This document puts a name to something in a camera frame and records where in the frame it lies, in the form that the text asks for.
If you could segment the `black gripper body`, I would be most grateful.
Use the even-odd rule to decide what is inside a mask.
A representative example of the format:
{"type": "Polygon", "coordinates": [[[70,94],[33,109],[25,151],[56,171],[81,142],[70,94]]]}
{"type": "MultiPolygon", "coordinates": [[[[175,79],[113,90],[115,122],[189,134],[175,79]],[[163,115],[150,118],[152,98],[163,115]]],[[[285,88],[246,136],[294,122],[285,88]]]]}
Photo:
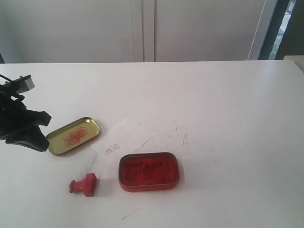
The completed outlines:
{"type": "Polygon", "coordinates": [[[18,100],[12,100],[11,95],[0,93],[0,139],[16,138],[30,140],[35,132],[35,114],[18,100]]]}

